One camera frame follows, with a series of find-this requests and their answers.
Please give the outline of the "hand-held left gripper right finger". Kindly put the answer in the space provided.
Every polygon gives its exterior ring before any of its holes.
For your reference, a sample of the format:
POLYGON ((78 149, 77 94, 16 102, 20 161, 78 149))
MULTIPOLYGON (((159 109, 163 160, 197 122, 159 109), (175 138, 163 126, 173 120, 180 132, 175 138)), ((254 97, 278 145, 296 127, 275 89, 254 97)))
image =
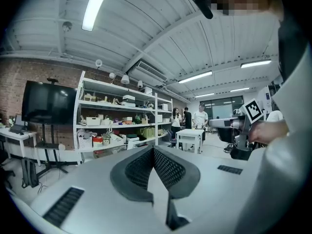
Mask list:
POLYGON ((154 169, 168 191, 165 224, 174 231, 190 223, 178 215, 174 200, 190 196, 200 181, 200 171, 194 164, 160 147, 154 147, 153 153, 154 169))

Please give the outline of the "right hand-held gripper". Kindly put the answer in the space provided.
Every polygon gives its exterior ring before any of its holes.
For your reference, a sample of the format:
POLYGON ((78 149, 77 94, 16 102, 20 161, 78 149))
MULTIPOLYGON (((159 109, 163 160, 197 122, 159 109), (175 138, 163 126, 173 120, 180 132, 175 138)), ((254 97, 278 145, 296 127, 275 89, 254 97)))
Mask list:
POLYGON ((251 142, 249 133, 254 123, 263 119, 263 113, 258 101, 253 98, 234 110, 230 119, 211 119, 208 125, 216 129, 219 139, 223 142, 233 142, 230 156, 232 159, 248 160, 251 153, 263 145, 251 142))

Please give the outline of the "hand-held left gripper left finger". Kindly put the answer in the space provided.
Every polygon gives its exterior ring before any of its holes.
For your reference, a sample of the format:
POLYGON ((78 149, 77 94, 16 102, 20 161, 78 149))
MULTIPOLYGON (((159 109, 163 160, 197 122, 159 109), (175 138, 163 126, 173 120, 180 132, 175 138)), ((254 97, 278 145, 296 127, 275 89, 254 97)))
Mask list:
POLYGON ((117 163, 110 172, 110 181, 126 199, 153 203, 153 194, 148 191, 149 177, 153 167, 154 148, 147 146, 117 163))

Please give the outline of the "person's right hand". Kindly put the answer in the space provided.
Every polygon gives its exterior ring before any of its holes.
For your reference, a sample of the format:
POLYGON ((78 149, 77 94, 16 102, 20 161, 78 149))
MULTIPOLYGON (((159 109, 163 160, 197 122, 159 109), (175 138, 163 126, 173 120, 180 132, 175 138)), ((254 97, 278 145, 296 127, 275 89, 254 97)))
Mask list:
POLYGON ((289 132, 285 120, 257 121, 249 131, 249 142, 269 144, 276 138, 284 137, 289 132))

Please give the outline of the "blue chair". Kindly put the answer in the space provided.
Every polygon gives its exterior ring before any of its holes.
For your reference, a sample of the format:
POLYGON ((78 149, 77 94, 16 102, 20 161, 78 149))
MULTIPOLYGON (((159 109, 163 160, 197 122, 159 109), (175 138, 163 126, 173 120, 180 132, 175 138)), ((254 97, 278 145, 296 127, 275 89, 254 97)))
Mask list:
POLYGON ((169 142, 171 143, 171 147, 175 147, 176 146, 176 139, 173 136, 173 132, 171 130, 167 130, 168 135, 170 136, 169 142))

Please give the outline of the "green paper bags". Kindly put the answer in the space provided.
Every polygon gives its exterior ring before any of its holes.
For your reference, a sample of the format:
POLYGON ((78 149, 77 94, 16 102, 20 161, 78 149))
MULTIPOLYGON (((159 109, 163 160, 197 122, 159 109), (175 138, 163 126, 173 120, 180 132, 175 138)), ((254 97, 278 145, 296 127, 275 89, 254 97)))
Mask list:
POLYGON ((155 137, 155 127, 144 127, 139 130, 140 135, 146 139, 155 137))

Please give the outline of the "white tall cabinet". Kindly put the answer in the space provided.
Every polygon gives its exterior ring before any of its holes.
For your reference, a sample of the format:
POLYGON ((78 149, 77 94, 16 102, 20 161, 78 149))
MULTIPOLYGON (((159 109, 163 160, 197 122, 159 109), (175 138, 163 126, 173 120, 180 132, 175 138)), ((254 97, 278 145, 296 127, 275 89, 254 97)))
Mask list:
POLYGON ((265 115, 272 111, 272 100, 268 86, 258 91, 256 99, 260 109, 265 115))

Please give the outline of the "white perforated laundry basket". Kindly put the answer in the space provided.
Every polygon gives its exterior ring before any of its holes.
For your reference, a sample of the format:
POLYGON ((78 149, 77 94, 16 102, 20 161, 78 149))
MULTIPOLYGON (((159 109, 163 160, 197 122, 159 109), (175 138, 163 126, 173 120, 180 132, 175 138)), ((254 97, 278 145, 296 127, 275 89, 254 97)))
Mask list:
POLYGON ((85 129, 79 129, 77 131, 78 144, 80 149, 92 148, 92 136, 85 129))

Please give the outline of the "ceiling air conditioner unit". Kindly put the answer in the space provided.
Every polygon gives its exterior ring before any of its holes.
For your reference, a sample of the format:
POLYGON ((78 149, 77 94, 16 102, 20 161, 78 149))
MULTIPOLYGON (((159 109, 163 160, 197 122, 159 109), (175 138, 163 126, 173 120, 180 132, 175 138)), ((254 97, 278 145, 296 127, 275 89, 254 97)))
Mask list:
POLYGON ((128 75, 153 87, 162 87, 166 85, 167 80, 161 71, 142 60, 128 70, 128 75))

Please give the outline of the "black tv floor stand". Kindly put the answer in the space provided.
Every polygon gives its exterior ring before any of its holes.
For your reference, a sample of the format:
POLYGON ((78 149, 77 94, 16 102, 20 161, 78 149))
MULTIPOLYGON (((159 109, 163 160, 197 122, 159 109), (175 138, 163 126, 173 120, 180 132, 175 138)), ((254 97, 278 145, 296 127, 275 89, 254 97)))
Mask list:
POLYGON ((55 143, 54 141, 54 126, 50 125, 50 133, 51 133, 51 143, 46 142, 46 137, 45 137, 45 124, 42 124, 41 126, 42 129, 42 140, 36 144, 36 148, 38 149, 43 149, 45 152, 45 156, 46 156, 46 163, 45 163, 45 169, 43 169, 42 171, 40 171, 39 173, 37 173, 37 177, 38 179, 40 177, 42 177, 44 174, 46 174, 47 172, 49 172, 51 169, 58 169, 60 172, 63 172, 64 174, 67 174, 68 171, 65 170, 63 167, 67 166, 68 163, 65 162, 61 162, 58 160, 57 158, 57 153, 56 151, 59 151, 59 145, 55 143), (49 159, 49 155, 48 155, 48 150, 52 150, 53 151, 53 155, 54 155, 54 163, 51 163, 50 159, 49 159))

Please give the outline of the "person's black clothed body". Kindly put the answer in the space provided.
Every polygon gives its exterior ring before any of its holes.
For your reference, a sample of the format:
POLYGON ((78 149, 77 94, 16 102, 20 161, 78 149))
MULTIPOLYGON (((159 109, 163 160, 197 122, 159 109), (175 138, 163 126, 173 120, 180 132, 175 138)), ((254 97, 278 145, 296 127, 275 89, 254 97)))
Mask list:
POLYGON ((280 23, 278 28, 279 70, 286 80, 300 62, 308 44, 304 30, 306 0, 211 0, 224 14, 270 12, 280 23))

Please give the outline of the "grey backpack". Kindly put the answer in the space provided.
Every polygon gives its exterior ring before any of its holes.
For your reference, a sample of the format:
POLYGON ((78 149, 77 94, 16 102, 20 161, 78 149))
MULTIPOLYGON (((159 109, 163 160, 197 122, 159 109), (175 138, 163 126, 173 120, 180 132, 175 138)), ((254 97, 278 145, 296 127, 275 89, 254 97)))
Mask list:
POLYGON ((28 159, 23 158, 21 160, 22 167, 22 188, 31 186, 32 188, 39 185, 38 176, 36 173, 35 163, 28 159))

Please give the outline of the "large black tv screen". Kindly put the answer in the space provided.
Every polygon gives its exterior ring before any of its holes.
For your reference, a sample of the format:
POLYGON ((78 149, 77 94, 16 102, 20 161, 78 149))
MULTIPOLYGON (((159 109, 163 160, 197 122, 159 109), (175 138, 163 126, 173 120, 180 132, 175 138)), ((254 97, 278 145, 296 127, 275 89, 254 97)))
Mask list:
POLYGON ((27 81, 21 119, 47 125, 72 125, 76 88, 27 81))

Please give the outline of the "dark laptop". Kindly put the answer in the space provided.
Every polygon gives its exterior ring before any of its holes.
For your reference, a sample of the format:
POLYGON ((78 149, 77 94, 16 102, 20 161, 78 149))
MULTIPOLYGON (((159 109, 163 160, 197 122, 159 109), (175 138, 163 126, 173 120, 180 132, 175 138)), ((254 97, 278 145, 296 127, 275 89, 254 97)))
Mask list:
POLYGON ((25 131, 26 131, 26 122, 22 120, 21 115, 16 115, 13 124, 10 127, 10 132, 18 135, 24 135, 25 131))

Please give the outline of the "white desk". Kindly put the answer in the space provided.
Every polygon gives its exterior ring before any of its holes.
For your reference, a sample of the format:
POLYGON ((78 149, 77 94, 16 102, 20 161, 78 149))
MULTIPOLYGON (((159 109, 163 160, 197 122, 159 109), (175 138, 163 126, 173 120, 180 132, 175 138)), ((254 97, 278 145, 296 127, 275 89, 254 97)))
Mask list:
POLYGON ((19 141, 20 152, 21 152, 21 156, 23 158, 26 157, 24 141, 27 139, 32 139, 33 145, 34 145, 35 159, 37 160, 38 165, 41 166, 41 161, 39 158, 38 149, 36 147, 37 146, 37 133, 36 132, 26 131, 26 132, 24 132, 23 135, 21 135, 21 134, 11 132, 10 128, 0 128, 0 136, 5 137, 6 141, 8 139, 13 139, 13 140, 19 141))

